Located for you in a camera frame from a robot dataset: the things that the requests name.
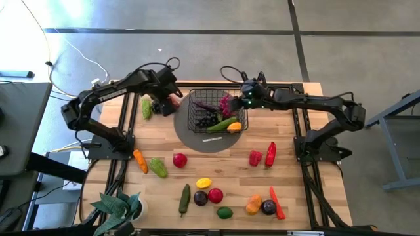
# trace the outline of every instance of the wire basket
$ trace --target wire basket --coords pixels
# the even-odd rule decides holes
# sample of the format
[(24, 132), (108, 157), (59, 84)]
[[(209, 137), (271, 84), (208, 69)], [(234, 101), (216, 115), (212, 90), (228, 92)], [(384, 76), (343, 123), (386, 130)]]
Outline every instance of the wire basket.
[[(200, 119), (203, 119), (208, 115), (208, 112), (195, 105), (194, 102), (202, 102), (204, 104), (212, 106), (220, 106), (220, 100), (229, 94), (231, 97), (241, 96), (239, 89), (192, 89), (190, 91), (190, 99), (188, 105), (188, 129), (194, 133), (208, 133), (207, 128), (197, 126)], [(238, 122), (242, 124), (240, 130), (235, 130), (235, 133), (240, 133), (248, 129), (248, 111), (241, 108), (236, 112), (235, 115), (238, 118)], [(229, 133), (227, 129), (224, 130), (213, 130), (212, 133)]]

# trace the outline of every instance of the red tomato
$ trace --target red tomato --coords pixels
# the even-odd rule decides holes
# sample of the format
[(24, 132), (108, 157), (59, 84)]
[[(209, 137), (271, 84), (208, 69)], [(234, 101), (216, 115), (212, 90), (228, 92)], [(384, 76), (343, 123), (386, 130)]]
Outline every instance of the red tomato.
[(184, 154), (178, 153), (173, 155), (173, 164), (178, 167), (182, 168), (186, 165), (187, 158)]
[(212, 203), (219, 203), (223, 199), (223, 192), (218, 188), (210, 189), (209, 191), (209, 200)]

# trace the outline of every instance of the concrete floor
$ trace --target concrete floor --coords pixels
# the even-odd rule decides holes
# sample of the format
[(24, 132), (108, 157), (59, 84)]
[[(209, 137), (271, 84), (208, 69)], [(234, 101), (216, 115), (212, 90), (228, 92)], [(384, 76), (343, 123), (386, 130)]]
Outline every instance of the concrete floor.
[[(43, 36), (19, 1), (6, 1), (0, 13), (0, 65), (30, 69), (34, 81), (47, 80), (47, 48)], [(304, 31), (420, 31), (416, 0), (294, 0)], [(26, 0), (43, 28), (138, 28), (196, 30), (292, 30), (287, 0), (154, 0), (47, 1)], [(292, 35), (145, 35), (47, 34), (53, 80), (78, 93), (104, 73), (85, 56), (100, 62), (111, 78), (119, 79), (138, 65), (182, 60), (179, 79), (222, 79), (219, 68), (230, 64), (271, 81), (302, 81)], [(420, 88), (420, 37), (302, 36), (309, 79), (321, 82), (325, 95), (351, 90), (367, 109), (367, 119)], [(74, 142), (61, 119), (64, 102), (50, 99), (34, 151), (43, 153)], [(414, 113), (420, 114), (420, 106)], [(354, 154), (343, 161), (346, 194), (355, 225), (375, 224), (381, 231), (418, 235), (420, 187), (384, 192), (382, 185), (397, 179), (379, 127), (338, 136)], [(68, 206), (40, 208), (36, 227), (70, 224)]]

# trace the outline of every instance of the red chili pepper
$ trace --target red chili pepper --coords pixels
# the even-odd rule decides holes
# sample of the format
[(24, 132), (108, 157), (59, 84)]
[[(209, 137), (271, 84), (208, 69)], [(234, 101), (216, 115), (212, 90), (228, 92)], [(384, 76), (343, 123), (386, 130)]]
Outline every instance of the red chili pepper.
[(267, 157), (265, 159), (266, 167), (271, 167), (274, 163), (274, 159), (276, 158), (276, 144), (271, 142), (270, 146), (268, 147)]
[(280, 204), (277, 201), (276, 192), (274, 192), (274, 188), (273, 187), (270, 187), (270, 196), (271, 196), (271, 199), (276, 204), (276, 216), (277, 216), (277, 219), (279, 219), (279, 220), (286, 219), (286, 215), (284, 214), (282, 207), (280, 206)]

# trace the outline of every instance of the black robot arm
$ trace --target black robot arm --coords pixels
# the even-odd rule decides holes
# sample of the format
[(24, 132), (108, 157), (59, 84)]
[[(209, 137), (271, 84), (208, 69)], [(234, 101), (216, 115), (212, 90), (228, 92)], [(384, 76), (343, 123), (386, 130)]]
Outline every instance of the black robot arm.
[(77, 98), (61, 107), (67, 127), (75, 131), (87, 130), (105, 138), (114, 147), (114, 151), (126, 150), (129, 143), (122, 130), (116, 127), (109, 128), (91, 119), (92, 110), (98, 104), (133, 92), (141, 96), (148, 94), (152, 99), (159, 101), (164, 116), (175, 112), (168, 97), (172, 93), (182, 97), (182, 93), (175, 84), (177, 78), (172, 73), (174, 69), (167, 64), (161, 65), (164, 65), (164, 68), (157, 73), (150, 69), (138, 68), (120, 81), (81, 92)]
[(241, 92), (242, 96), (230, 101), (230, 109), (289, 110), (302, 108), (332, 113), (335, 116), (334, 120), (320, 130), (308, 131), (302, 141), (301, 149), (311, 155), (318, 154), (322, 144), (331, 137), (344, 131), (357, 131), (364, 127), (365, 109), (353, 99), (341, 98), (345, 94), (351, 94), (353, 97), (351, 92), (333, 97), (294, 94), (276, 87), (264, 87), (264, 83), (260, 83), (256, 79), (245, 80), (241, 84)]

